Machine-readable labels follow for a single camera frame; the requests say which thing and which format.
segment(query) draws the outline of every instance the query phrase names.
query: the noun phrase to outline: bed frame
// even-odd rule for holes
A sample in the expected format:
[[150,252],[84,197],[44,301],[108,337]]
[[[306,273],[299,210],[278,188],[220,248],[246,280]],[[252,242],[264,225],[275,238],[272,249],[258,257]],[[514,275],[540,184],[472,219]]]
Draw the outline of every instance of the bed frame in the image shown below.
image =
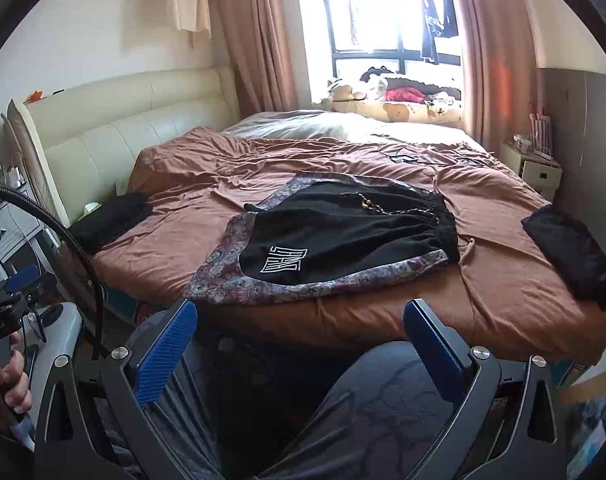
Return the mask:
[[239,120],[233,71],[219,66],[97,81],[30,104],[13,100],[4,127],[39,199],[69,226],[86,204],[125,189],[144,148]]

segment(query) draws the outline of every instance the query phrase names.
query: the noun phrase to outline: striped gift bag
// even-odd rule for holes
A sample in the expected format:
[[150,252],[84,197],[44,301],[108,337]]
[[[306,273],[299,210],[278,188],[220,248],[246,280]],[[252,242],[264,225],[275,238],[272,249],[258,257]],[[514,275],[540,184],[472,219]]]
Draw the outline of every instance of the striped gift bag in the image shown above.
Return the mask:
[[552,119],[542,111],[539,115],[530,103],[530,140],[534,153],[552,160]]

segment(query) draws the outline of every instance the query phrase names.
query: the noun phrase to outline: window frame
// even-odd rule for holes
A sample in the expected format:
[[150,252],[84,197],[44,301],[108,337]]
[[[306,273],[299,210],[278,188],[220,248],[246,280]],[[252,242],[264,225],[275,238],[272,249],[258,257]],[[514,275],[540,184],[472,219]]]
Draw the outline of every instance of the window frame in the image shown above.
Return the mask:
[[[406,61],[423,61],[420,50],[407,50],[403,48],[403,29],[401,21],[397,17],[397,48],[395,50],[376,49],[373,52],[364,52],[362,50],[337,50],[334,38],[334,25],[332,13],[330,10],[330,0],[323,0],[325,4],[325,17],[327,19],[327,30],[330,38],[330,48],[332,51],[332,71],[334,77],[337,77],[336,62],[342,59],[390,59],[398,61],[398,71],[405,74]],[[461,56],[439,53],[439,64],[448,64],[461,66]]]

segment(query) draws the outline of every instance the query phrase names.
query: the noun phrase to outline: blue gripper pad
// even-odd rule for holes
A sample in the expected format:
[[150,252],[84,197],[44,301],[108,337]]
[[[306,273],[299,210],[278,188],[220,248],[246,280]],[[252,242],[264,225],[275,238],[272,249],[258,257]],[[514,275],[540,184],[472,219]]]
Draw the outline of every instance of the blue gripper pad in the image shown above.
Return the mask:
[[412,301],[403,311],[403,326],[443,400],[459,405],[467,394],[464,368],[443,334]]
[[139,405],[154,402],[165,389],[196,330],[198,314],[192,301],[185,301],[136,367],[134,394]]

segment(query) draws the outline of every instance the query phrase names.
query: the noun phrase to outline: window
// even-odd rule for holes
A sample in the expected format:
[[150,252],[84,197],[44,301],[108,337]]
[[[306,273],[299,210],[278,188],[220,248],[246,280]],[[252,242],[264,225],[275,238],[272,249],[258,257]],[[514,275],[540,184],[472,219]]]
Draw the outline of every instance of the window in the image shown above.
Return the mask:
[[[423,61],[423,2],[421,0],[324,0],[330,31],[335,77],[360,78],[370,67],[442,86],[461,83],[461,39],[435,38],[439,64]],[[443,23],[443,0],[434,0]],[[352,20],[358,19],[355,27]]]

